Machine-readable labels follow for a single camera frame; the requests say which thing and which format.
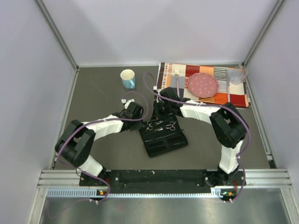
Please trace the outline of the silver thinning scissors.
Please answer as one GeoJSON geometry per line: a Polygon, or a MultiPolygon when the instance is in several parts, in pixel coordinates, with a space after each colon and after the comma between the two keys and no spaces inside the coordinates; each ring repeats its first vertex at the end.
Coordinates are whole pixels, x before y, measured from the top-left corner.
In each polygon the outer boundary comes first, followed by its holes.
{"type": "Polygon", "coordinates": [[[163,121],[162,120],[159,120],[159,121],[151,121],[151,120],[149,120],[149,121],[147,121],[146,122],[146,124],[147,124],[147,128],[146,128],[146,132],[147,131],[153,131],[153,129],[154,129],[154,126],[157,126],[157,125],[160,125],[160,124],[162,124],[163,123],[163,121]]]}

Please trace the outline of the silver straight scissors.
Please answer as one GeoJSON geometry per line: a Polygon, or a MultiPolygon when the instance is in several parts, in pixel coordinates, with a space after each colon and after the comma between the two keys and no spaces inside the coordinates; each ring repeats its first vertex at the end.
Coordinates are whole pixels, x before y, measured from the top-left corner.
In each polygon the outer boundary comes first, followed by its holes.
{"type": "Polygon", "coordinates": [[[157,129],[155,129],[155,131],[162,131],[164,129],[167,129],[167,130],[170,130],[170,131],[175,131],[176,130],[175,124],[176,124],[176,121],[170,121],[169,124],[167,124],[165,126],[162,126],[162,127],[159,127],[157,129]]]}

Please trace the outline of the black zip tool case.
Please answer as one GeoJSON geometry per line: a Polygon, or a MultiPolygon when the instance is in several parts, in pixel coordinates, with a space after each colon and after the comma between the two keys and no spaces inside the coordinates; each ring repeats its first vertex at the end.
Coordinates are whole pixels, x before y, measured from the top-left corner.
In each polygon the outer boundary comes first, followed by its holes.
{"type": "Polygon", "coordinates": [[[188,146],[187,138],[175,116],[148,120],[139,132],[150,158],[188,146]]]}

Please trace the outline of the long black barber comb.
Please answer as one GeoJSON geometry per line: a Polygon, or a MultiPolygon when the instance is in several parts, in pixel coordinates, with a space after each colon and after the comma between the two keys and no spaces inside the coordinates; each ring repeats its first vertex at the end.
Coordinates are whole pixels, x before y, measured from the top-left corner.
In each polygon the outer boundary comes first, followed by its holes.
{"type": "Polygon", "coordinates": [[[159,141],[159,140],[165,140],[169,138],[181,138],[185,137],[183,133],[169,133],[169,134],[160,134],[160,135],[148,135],[145,137],[143,142],[152,142],[152,141],[159,141]]]}

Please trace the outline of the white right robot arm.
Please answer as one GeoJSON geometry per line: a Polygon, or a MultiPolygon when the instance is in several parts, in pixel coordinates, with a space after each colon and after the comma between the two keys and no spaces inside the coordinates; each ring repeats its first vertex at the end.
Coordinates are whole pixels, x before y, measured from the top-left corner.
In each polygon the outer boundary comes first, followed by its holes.
{"type": "Polygon", "coordinates": [[[183,118],[197,119],[212,125],[217,140],[221,143],[221,160],[218,179],[228,185],[235,179],[240,155],[251,143],[251,132],[235,106],[198,103],[188,98],[182,101],[175,91],[167,87],[161,91],[153,90],[157,100],[164,103],[164,112],[183,118]]]}

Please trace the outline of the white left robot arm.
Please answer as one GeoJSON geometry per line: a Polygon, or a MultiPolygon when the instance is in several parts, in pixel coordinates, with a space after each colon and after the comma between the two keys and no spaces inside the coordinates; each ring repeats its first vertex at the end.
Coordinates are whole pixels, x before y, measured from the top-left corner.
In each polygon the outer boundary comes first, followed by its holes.
{"type": "Polygon", "coordinates": [[[72,120],[55,145],[56,153],[71,165],[90,174],[90,180],[101,185],[105,182],[104,167],[91,155],[93,142],[110,134],[134,130],[141,124],[144,109],[129,100],[121,112],[116,112],[104,119],[93,122],[72,120]]]}

